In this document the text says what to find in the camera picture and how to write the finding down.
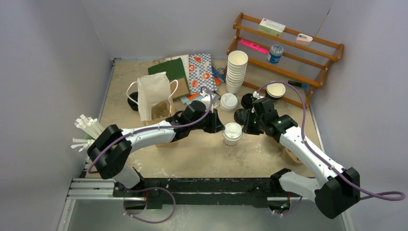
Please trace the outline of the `blue checkered paper bag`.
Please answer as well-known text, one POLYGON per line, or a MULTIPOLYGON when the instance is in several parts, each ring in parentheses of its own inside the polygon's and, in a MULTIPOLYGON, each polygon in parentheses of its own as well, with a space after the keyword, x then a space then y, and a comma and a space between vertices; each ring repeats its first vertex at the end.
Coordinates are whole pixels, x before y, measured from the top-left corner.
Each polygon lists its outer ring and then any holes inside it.
POLYGON ((211 54, 189 54, 188 58, 190 94, 200 93, 202 86, 206 86, 211 91, 216 91, 218 85, 212 71, 211 54))

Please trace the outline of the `white paper cup stack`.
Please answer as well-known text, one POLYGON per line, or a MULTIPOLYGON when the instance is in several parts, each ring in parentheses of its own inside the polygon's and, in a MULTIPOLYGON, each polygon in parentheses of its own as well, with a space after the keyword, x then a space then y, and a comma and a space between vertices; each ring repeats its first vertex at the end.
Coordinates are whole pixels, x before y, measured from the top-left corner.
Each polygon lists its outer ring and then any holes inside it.
POLYGON ((237 94, 244 82, 248 56, 243 51, 232 51, 228 55, 226 89, 228 93, 237 94))

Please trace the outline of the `black blue marker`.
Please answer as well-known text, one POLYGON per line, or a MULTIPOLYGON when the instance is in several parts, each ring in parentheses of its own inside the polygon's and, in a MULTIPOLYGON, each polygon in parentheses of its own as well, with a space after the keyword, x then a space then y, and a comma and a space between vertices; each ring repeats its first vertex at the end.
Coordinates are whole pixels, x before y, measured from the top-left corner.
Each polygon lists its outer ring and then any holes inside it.
POLYGON ((298 88, 303 88, 303 89, 307 89, 308 85, 302 82, 297 82, 297 81, 292 81, 292 80, 288 80, 287 82, 288 84, 298 87, 298 88))

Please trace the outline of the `brown kraft paper bag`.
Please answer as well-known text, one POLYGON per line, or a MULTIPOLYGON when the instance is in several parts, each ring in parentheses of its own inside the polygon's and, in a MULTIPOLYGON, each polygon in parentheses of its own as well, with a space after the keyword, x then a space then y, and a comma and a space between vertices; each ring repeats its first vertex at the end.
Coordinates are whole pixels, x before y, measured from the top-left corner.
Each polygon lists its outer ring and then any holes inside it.
POLYGON ((146 75, 132 82, 126 90, 128 98, 130 88, 135 85, 138 88, 138 106, 140 120, 143 125, 153 125, 175 114, 173 102, 174 90, 171 85, 178 87, 178 82, 169 82, 166 72, 146 75))

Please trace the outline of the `blue lidded jar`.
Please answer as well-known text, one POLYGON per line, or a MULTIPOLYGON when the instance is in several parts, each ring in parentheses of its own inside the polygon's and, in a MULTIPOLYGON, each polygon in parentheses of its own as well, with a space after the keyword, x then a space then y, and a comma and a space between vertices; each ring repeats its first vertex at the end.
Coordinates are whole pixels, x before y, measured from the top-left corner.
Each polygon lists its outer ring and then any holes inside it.
POLYGON ((275 44, 270 47, 267 54, 267 61, 272 64, 277 64, 284 52, 284 48, 281 45, 275 44))

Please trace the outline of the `white paper coffee cup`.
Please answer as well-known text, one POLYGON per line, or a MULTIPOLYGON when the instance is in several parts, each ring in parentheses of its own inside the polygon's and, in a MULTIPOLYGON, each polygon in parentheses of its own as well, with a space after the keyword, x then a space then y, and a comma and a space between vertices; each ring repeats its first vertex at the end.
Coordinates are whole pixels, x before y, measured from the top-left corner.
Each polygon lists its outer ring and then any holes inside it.
POLYGON ((224 143, 228 146, 234 146, 242 138, 242 133, 224 132, 224 143))

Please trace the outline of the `wooden shelf rack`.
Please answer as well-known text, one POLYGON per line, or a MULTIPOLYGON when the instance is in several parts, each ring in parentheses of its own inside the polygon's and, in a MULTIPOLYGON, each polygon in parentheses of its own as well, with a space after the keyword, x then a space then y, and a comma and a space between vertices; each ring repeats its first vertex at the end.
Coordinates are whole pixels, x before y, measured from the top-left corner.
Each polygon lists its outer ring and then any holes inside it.
POLYGON ((250 21, 250 22, 253 22, 253 23, 257 23, 257 24, 261 22, 261 19, 246 15, 243 12, 239 13, 238 16, 236 17, 236 19, 233 22, 233 29, 235 29, 236 32, 235 32, 234 39, 232 40, 231 44, 229 45, 229 47, 227 49, 227 54, 230 54, 232 51, 237 50, 238 45, 241 43, 242 40, 253 43, 253 44, 259 46, 260 48, 263 48, 263 49, 266 49, 266 50, 270 49, 270 47, 267 46, 267 45, 264 45, 264 44, 261 44, 261 43, 259 43, 257 41, 253 41, 253 40, 242 37, 240 35, 240 33, 241 33, 241 31, 245 31, 245 32, 249 32, 249 33, 264 37, 264 38, 272 40, 272 41, 280 42, 280 43, 284 44, 285 47, 297 48, 297 49, 299 49, 301 51, 305 51, 305 52, 308 52, 308 53, 311 53, 311 54, 314 54, 314 55, 318 55, 318 56, 321 56, 321 57, 324 57, 324 58, 327 59, 327 62, 325 64, 319 64, 319 63, 316 63, 314 61, 302 58, 300 56, 290 54, 286 50, 284 50, 284 52, 282 54, 283 57, 298 61, 300 63, 306 64, 306 65, 309 65, 309 66, 312 66, 312 67, 315 67, 315 68, 318 68, 320 70, 320 72, 317 75, 317 78, 315 80, 311 80, 311 79, 306 78, 305 76, 296 74, 296 73, 294 73, 292 71, 288 71, 288 70, 273 66, 272 64, 270 64, 268 62, 265 63, 263 61, 260 61, 260 60, 254 59, 254 58, 249 58, 249 60, 248 60, 248 62, 250 64, 252 64, 252 65, 255 65, 255 66, 263 68, 265 70, 268 70, 268 71, 283 75, 283 76, 288 77, 288 78, 290 78, 292 80, 307 84, 309 86, 309 90, 308 90, 308 93, 306 94, 306 98, 304 99, 304 103, 305 103, 306 107, 309 107, 313 93, 316 91, 316 89, 321 88, 323 86, 323 84, 325 82, 325 79, 326 79, 326 76, 327 76, 327 74, 329 72, 329 68, 334 63, 338 62, 341 59, 341 57, 343 55, 343 51, 344 51, 344 45, 341 44, 341 43, 338 44, 338 43, 334 43, 334 42, 331 42, 331 41, 328 41, 328 40, 313 36, 312 37, 313 42, 316 42, 316 43, 319 43, 319 44, 322 44, 322 45, 325 45, 325 46, 329 46, 329 47, 335 49, 333 54, 328 54, 328 53, 324 53, 322 51, 318 51, 316 49, 313 49, 313 48, 310 48, 310 47, 307 47, 307 46, 304 46, 304 45, 297 44, 297 43, 289 41, 287 39, 282 39, 281 37, 274 37, 274 36, 268 35, 268 34, 266 34, 264 32, 260 32, 258 30, 255 30, 255 29, 249 28, 247 26, 244 26, 242 24, 243 20, 247 20, 247 21, 250 21))

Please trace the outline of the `pink white tape dispenser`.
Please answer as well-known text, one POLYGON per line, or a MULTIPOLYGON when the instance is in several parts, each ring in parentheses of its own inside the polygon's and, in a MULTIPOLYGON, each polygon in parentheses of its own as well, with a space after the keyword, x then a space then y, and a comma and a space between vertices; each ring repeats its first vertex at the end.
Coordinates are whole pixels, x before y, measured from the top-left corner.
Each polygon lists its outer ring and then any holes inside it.
POLYGON ((295 40, 297 44, 301 44, 304 46, 311 45, 312 41, 313 41, 313 38, 311 36, 303 34, 303 33, 299 33, 295 40))

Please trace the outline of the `small black lid stack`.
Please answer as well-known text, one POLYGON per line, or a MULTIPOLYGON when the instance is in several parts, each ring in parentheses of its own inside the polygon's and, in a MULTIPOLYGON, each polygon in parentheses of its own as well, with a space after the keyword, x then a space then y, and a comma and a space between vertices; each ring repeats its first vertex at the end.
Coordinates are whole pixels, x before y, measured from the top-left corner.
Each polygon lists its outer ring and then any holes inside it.
POLYGON ((138 92, 133 92, 128 96, 127 102, 133 111, 139 111, 138 106, 138 92))

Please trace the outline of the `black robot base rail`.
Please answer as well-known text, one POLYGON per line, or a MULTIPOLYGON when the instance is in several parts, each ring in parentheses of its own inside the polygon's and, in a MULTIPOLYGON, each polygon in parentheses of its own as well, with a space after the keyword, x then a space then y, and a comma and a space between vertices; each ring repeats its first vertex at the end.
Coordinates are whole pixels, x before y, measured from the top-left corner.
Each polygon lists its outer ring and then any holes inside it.
POLYGON ((250 205, 287 209, 297 198, 285 192, 275 175, 266 178, 143 178, 131 189, 115 183, 113 196, 146 199, 148 209, 163 205, 250 205))

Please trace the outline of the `single black cup lid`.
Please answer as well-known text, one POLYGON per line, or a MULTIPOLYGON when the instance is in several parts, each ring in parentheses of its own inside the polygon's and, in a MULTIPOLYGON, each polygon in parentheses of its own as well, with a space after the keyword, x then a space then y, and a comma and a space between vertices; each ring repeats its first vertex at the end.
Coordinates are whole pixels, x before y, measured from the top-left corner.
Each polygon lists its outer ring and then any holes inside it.
POLYGON ((234 112, 234 121, 240 125, 245 125, 248 115, 248 110, 240 108, 234 112))

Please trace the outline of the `pink highlighter pen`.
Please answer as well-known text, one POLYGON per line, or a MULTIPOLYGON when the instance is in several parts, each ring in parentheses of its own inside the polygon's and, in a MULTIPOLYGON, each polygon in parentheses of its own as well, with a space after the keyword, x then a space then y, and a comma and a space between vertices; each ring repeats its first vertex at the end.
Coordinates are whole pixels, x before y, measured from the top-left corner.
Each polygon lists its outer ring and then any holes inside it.
POLYGON ((240 43, 241 43, 242 45, 244 45, 244 46, 246 46, 246 47, 249 47, 249 48, 251 48, 251 49, 253 49, 253 50, 255 50, 255 51, 258 51, 258 52, 260 52, 260 53, 263 53, 263 54, 268 54, 268 53, 269 53, 269 50, 264 49, 264 48, 260 47, 259 45, 256 45, 256 44, 254 44, 254 43, 251 43, 251 42, 249 42, 249 41, 247 41, 247 40, 245 40, 245 39, 243 39, 243 38, 240 40, 240 43))

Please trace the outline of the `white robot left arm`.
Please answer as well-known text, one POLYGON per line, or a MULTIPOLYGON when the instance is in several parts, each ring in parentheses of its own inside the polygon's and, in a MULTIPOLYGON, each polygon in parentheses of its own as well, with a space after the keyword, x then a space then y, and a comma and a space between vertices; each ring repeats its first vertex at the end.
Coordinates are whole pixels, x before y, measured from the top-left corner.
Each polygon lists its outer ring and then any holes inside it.
POLYGON ((95 167, 102 179, 114 179, 130 196, 137 197, 143 192, 143 183, 141 174, 126 165, 131 153, 152 145, 179 141, 188 137, 192 130, 213 134, 224 129, 217 110, 200 101, 193 101, 185 110, 153 125, 120 129, 113 124, 87 148, 92 160, 90 168, 95 167))

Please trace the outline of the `green paper bag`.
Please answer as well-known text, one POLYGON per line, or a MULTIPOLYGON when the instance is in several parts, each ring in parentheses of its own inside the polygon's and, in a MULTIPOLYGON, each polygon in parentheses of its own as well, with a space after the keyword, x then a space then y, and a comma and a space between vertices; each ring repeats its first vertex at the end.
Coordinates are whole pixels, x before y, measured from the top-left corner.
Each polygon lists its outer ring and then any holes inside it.
POLYGON ((149 75, 160 72, 166 72, 169 82, 172 82, 173 80, 177 80, 178 82, 177 90, 172 96, 173 100, 190 95, 190 88, 188 86, 187 77, 181 58, 165 61, 148 68, 149 75))

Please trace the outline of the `green cup of stirrers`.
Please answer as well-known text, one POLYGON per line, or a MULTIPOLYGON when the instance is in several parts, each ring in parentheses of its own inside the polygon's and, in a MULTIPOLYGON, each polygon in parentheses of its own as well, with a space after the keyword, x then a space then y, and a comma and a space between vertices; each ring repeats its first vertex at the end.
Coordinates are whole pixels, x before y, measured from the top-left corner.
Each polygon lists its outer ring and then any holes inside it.
POLYGON ((74 125, 86 134, 83 139, 72 138, 71 148, 78 148, 79 152, 87 150, 105 130, 105 127, 101 125, 97 118, 85 116, 84 114, 75 120, 74 125))

